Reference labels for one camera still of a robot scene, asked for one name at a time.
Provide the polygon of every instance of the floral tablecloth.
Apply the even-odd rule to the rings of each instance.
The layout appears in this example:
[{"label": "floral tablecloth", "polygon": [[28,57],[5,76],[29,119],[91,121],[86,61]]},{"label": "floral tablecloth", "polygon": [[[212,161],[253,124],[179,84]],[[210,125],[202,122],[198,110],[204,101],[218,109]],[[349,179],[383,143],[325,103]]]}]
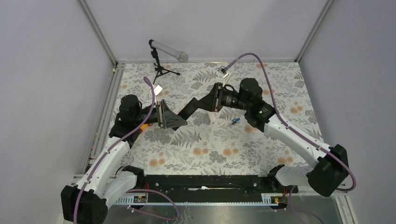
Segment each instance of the floral tablecloth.
[{"label": "floral tablecloth", "polygon": [[[200,99],[215,82],[223,82],[216,71],[221,65],[227,64],[163,64],[181,75],[167,74],[156,80],[156,84],[164,88],[157,100],[165,99],[170,109],[178,113],[193,97]],[[279,111],[312,137],[322,139],[298,63],[265,63],[264,67]],[[154,68],[152,63],[126,64],[110,127],[123,96],[137,95],[143,107],[151,103],[149,87],[143,77],[148,76],[153,81]],[[272,104],[260,64],[236,63],[229,72],[228,84],[237,90],[243,78],[256,78],[263,88],[263,99]],[[136,166],[152,175],[256,175],[267,174],[278,164],[307,165],[281,141],[252,128],[243,115],[241,110],[223,108],[216,114],[216,122],[211,124],[208,112],[198,109],[187,120],[188,126],[177,131],[160,129],[154,124],[143,130],[120,166]],[[235,118],[240,121],[231,126]]]}]

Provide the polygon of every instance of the metal corner post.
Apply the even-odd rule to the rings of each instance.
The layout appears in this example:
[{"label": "metal corner post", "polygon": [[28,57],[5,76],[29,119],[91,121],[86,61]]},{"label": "metal corner post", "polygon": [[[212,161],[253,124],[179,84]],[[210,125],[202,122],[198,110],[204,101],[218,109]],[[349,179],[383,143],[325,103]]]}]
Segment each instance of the metal corner post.
[{"label": "metal corner post", "polygon": [[102,45],[103,50],[105,50],[107,56],[109,57],[113,66],[115,67],[117,64],[117,59],[114,56],[109,44],[107,43],[106,38],[104,37],[102,31],[100,30],[99,25],[95,20],[95,17],[93,17],[92,11],[89,8],[87,2],[85,0],[77,0],[77,3],[80,5],[81,10],[85,14],[85,17],[87,18],[89,24],[91,25],[91,28],[95,33],[96,37],[98,38],[100,45]]},{"label": "metal corner post", "polygon": [[319,17],[316,19],[315,24],[313,25],[310,33],[308,34],[308,37],[305,40],[303,47],[301,48],[300,52],[298,53],[298,55],[295,59],[295,62],[300,63],[301,59],[304,56],[304,53],[306,52],[309,45],[311,44],[313,37],[315,36],[317,30],[319,29],[320,25],[322,24],[323,19],[326,17],[327,12],[329,11],[333,2],[334,2],[334,0],[327,0],[325,6],[323,7],[322,11],[319,14]]}]

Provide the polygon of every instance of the white wall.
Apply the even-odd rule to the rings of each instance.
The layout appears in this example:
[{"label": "white wall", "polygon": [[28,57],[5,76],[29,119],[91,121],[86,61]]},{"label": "white wall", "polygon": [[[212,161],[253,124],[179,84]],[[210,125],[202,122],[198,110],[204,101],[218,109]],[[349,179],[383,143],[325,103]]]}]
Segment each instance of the white wall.
[{"label": "white wall", "polygon": [[76,1],[1,1],[0,223],[56,223],[111,69]]},{"label": "white wall", "polygon": [[153,60],[150,39],[185,51],[190,60],[246,52],[265,60],[296,58],[326,0],[87,2],[118,60]]},{"label": "white wall", "polygon": [[359,224],[395,222],[395,11],[336,0],[300,63],[324,139],[348,151]]}]

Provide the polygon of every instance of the gray floor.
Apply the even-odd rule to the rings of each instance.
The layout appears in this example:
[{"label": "gray floor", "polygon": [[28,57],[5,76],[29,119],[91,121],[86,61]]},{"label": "gray floor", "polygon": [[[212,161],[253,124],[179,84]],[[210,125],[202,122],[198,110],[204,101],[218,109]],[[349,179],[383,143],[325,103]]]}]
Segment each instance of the gray floor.
[{"label": "gray floor", "polygon": [[[306,209],[319,215],[327,224],[342,223],[339,210],[333,198],[320,196],[294,196],[293,206]],[[181,216],[176,222],[163,221],[156,217],[131,213],[126,206],[112,206],[107,214],[105,224],[298,224],[300,223],[293,212],[265,212],[267,206],[178,206]],[[173,217],[172,206],[145,206],[144,211],[161,216]],[[299,213],[307,224],[320,222],[309,214]]]}]

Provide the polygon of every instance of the tripod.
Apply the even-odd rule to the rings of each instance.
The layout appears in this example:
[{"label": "tripod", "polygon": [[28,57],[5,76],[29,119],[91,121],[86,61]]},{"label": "tripod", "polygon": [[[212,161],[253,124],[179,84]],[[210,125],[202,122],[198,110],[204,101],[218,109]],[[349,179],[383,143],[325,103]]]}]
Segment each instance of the tripod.
[{"label": "tripod", "polygon": [[171,73],[173,73],[173,74],[176,74],[176,75],[180,76],[180,73],[179,73],[179,72],[174,72],[174,71],[170,71],[170,70],[168,70],[168,69],[163,68],[163,67],[160,65],[160,59],[158,58],[157,48],[151,47],[151,49],[153,50],[153,51],[151,52],[151,55],[153,56],[153,58],[156,59],[156,63],[157,63],[157,64],[154,63],[154,65],[157,66],[157,67],[155,68],[155,70],[157,71],[157,74],[156,74],[156,77],[154,78],[153,84],[156,82],[156,79],[157,79],[158,77],[163,76],[163,75],[165,75],[165,74],[167,74],[167,73],[169,73],[169,72],[171,72]]}]

